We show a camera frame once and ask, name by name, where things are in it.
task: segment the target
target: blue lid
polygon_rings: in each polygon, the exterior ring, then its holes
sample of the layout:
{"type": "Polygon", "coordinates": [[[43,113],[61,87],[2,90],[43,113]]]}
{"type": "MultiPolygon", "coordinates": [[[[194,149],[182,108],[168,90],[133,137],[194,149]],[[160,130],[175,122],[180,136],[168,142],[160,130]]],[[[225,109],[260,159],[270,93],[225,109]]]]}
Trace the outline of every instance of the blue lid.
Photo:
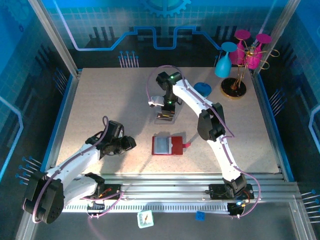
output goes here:
{"type": "Polygon", "coordinates": [[[212,92],[210,85],[204,82],[196,83],[193,88],[204,98],[208,97],[212,92]]]}

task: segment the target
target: cable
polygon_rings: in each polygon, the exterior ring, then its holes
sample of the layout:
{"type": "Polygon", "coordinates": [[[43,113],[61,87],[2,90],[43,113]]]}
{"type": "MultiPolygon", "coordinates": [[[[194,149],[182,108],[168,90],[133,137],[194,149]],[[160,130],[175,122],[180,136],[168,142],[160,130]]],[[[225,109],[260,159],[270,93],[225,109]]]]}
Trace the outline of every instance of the cable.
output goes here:
{"type": "MultiPolygon", "coordinates": [[[[224,141],[224,139],[226,139],[226,138],[234,138],[235,135],[234,135],[234,134],[232,133],[232,131],[227,127],[226,123],[221,119],[221,117],[219,116],[219,114],[217,113],[217,111],[216,111],[212,106],[210,106],[209,104],[207,104],[200,96],[198,96],[198,94],[196,94],[196,93],[193,92],[190,88],[188,88],[188,85],[187,85],[187,82],[186,82],[186,78],[185,78],[184,74],[181,72],[181,70],[180,70],[179,68],[177,68],[176,66],[172,66],[172,65],[162,65],[162,66],[158,66],[157,68],[155,68],[155,69],[151,72],[151,74],[150,74],[150,76],[149,76],[149,78],[148,78],[148,80],[147,80],[147,83],[146,83],[146,94],[147,94],[147,96],[148,96],[149,102],[151,101],[151,98],[150,98],[150,96],[149,96],[148,83],[149,83],[149,81],[150,81],[150,79],[151,79],[151,76],[152,76],[152,75],[154,74],[154,72],[155,72],[157,69],[159,69],[159,68],[174,68],[174,69],[177,69],[178,72],[181,74],[182,82],[183,82],[183,85],[184,85],[185,89],[186,89],[190,94],[192,94],[196,99],[198,99],[203,105],[205,105],[206,107],[210,108],[211,111],[213,112],[213,114],[216,116],[216,118],[217,118],[217,119],[219,120],[219,122],[222,124],[222,126],[231,134],[231,136],[228,136],[228,135],[227,135],[227,136],[223,136],[223,137],[221,138],[220,142],[221,142],[222,148],[223,148],[223,150],[224,150],[224,153],[225,153],[225,155],[226,155],[229,163],[230,163],[231,165],[233,165],[233,162],[232,162],[231,159],[230,159],[230,156],[229,156],[229,154],[228,154],[228,152],[227,152],[227,149],[226,149],[225,144],[224,144],[223,141],[224,141]]],[[[259,199],[260,199],[260,197],[261,197],[261,187],[260,187],[259,181],[258,181],[254,176],[252,176],[252,175],[249,174],[249,173],[246,173],[246,172],[242,171],[242,170],[241,170],[240,168],[238,168],[237,166],[233,166],[233,167],[234,167],[234,169],[236,169],[238,172],[240,172],[240,173],[242,173],[242,174],[244,174],[244,175],[252,178],[252,179],[257,183],[257,185],[258,185],[258,196],[257,196],[257,199],[256,199],[255,203],[253,204],[252,208],[250,208],[250,210],[249,210],[248,212],[246,212],[246,213],[244,213],[244,214],[241,215],[241,217],[244,217],[244,216],[246,216],[247,214],[249,214],[249,213],[257,206],[258,201],[259,201],[259,199]]]]}
{"type": "Polygon", "coordinates": [[[253,180],[255,180],[256,184],[258,185],[258,196],[253,204],[253,206],[249,209],[249,211],[247,211],[246,213],[243,213],[242,215],[240,215],[239,217],[242,218],[246,215],[248,215],[249,213],[251,213],[253,211],[253,209],[255,209],[255,207],[257,206],[259,200],[260,200],[260,197],[261,197],[261,187],[260,187],[260,183],[259,181],[254,177],[252,176],[251,174],[249,173],[246,173],[244,171],[242,171],[240,168],[238,168],[237,166],[233,166],[237,171],[239,171],[240,173],[252,178],[253,180]]]}
{"type": "Polygon", "coordinates": [[[93,218],[99,218],[99,217],[102,217],[103,215],[106,215],[108,212],[110,212],[111,209],[113,209],[115,207],[115,205],[117,205],[117,203],[120,201],[120,199],[124,196],[125,192],[123,191],[120,191],[120,192],[117,192],[116,195],[120,195],[120,197],[111,205],[111,207],[109,207],[106,211],[104,212],[101,212],[101,213],[98,213],[96,215],[90,215],[88,213],[88,211],[86,212],[90,217],[93,217],[93,218]]]}
{"type": "Polygon", "coordinates": [[[221,117],[219,116],[219,114],[217,113],[217,111],[212,107],[210,106],[209,104],[207,104],[205,101],[202,100],[201,97],[199,97],[195,92],[193,92],[190,88],[188,88],[188,85],[186,83],[186,78],[184,76],[184,74],[182,73],[182,71],[176,67],[176,66],[173,66],[173,65],[161,65],[161,66],[158,66],[156,67],[149,75],[148,79],[147,79],[147,82],[146,82],[146,95],[148,97],[148,101],[151,102],[151,98],[150,98],[150,94],[149,94],[149,82],[150,82],[150,79],[152,77],[152,75],[156,72],[157,69],[159,68],[174,68],[176,70],[178,70],[178,72],[181,74],[181,77],[182,77],[182,82],[183,82],[183,85],[185,87],[185,89],[191,93],[196,99],[198,99],[202,104],[204,104],[206,107],[210,108],[214,115],[218,118],[219,122],[223,125],[223,127],[231,134],[231,136],[224,136],[221,140],[223,140],[224,138],[234,138],[235,135],[231,132],[231,130],[227,127],[227,125],[225,124],[225,122],[221,119],[221,117]]]}
{"type": "Polygon", "coordinates": [[[244,192],[244,193],[245,193],[245,195],[248,197],[249,202],[248,202],[247,204],[249,204],[249,203],[250,203],[250,196],[249,196],[249,193],[248,193],[246,190],[243,190],[243,192],[244,192]]]}
{"type": "Polygon", "coordinates": [[[89,200],[89,201],[103,201],[103,200],[111,199],[115,196],[118,196],[120,193],[121,193],[121,191],[114,193],[112,195],[106,196],[106,197],[102,197],[102,198],[83,197],[82,199],[89,200]]]}
{"type": "Polygon", "coordinates": [[[158,66],[156,67],[155,69],[152,70],[152,72],[150,73],[149,77],[148,77],[148,80],[146,81],[146,86],[145,86],[145,90],[146,90],[146,95],[148,97],[148,101],[151,102],[151,98],[150,98],[150,94],[149,94],[149,82],[150,82],[150,79],[152,77],[152,75],[156,72],[156,70],[158,69],[161,69],[161,68],[173,68],[173,69],[176,69],[178,70],[178,72],[181,74],[182,76],[182,79],[184,80],[185,79],[185,76],[183,75],[183,73],[180,71],[179,68],[177,68],[176,66],[172,66],[172,65],[161,65],[161,66],[158,66]]]}
{"type": "Polygon", "coordinates": [[[91,231],[95,234],[95,236],[99,240],[106,240],[106,238],[94,227],[91,216],[88,216],[87,222],[88,222],[88,225],[89,225],[91,231]]]}
{"type": "Polygon", "coordinates": [[[37,220],[36,219],[36,215],[37,215],[37,211],[38,211],[38,207],[39,207],[39,204],[40,204],[40,201],[41,201],[41,198],[42,196],[44,195],[47,187],[49,186],[49,184],[51,183],[51,181],[58,175],[60,174],[61,170],[63,170],[69,163],[71,163],[73,160],[75,160],[76,158],[78,158],[79,156],[85,154],[86,152],[90,151],[91,149],[93,149],[95,146],[97,146],[101,141],[102,139],[106,136],[107,134],[107,131],[108,131],[108,126],[109,126],[109,119],[107,116],[103,116],[102,118],[102,122],[103,122],[103,125],[104,125],[104,131],[103,131],[103,134],[102,136],[98,139],[98,141],[93,144],[92,146],[88,147],[87,149],[79,152],[78,154],[74,155],[73,157],[71,157],[69,160],[67,160],[57,171],[54,172],[54,174],[46,181],[46,183],[44,184],[43,188],[41,189],[36,201],[35,201],[35,204],[34,204],[34,208],[33,208],[33,212],[32,212],[32,221],[35,223],[35,224],[38,224],[41,222],[41,220],[37,220]]]}

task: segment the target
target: gear graphic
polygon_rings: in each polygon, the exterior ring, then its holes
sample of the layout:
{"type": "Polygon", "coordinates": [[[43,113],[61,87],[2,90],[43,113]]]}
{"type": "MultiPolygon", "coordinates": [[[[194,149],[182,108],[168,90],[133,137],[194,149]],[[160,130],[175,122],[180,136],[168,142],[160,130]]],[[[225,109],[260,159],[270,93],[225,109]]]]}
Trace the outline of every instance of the gear graphic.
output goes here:
{"type": "Polygon", "coordinates": [[[162,15],[164,18],[180,14],[181,10],[186,9],[186,5],[191,3],[190,0],[140,0],[140,2],[151,15],[155,14],[157,17],[162,15]]]}
{"type": "Polygon", "coordinates": [[[30,14],[28,0],[0,0],[0,6],[5,7],[20,24],[27,20],[30,14]]]}

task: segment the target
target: cyan wine glass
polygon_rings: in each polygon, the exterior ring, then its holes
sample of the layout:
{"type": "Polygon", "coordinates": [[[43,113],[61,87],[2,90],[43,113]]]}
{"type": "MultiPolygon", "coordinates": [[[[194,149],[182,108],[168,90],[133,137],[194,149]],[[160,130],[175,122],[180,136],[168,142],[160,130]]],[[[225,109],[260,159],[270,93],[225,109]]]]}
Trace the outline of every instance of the cyan wine glass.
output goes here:
{"type": "Polygon", "coordinates": [[[221,57],[215,66],[215,75],[219,78],[227,78],[230,74],[232,63],[229,57],[229,53],[237,50],[237,45],[233,42],[227,41],[221,45],[222,50],[226,51],[225,56],[221,57]]]}

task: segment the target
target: white cable tray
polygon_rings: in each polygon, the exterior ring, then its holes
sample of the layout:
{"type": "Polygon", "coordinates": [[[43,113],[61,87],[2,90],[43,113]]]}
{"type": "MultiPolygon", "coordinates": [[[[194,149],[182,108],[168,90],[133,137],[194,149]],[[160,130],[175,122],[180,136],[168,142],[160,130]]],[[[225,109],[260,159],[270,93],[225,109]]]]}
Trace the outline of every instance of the white cable tray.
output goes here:
{"type": "MultiPolygon", "coordinates": [[[[210,213],[228,213],[227,203],[212,202],[212,203],[118,203],[110,213],[139,213],[141,211],[151,210],[155,213],[195,213],[197,211],[210,213]]],[[[100,212],[101,210],[90,210],[90,212],[100,212]]],[[[63,209],[64,213],[86,213],[87,202],[77,202],[69,204],[63,209]]]]}

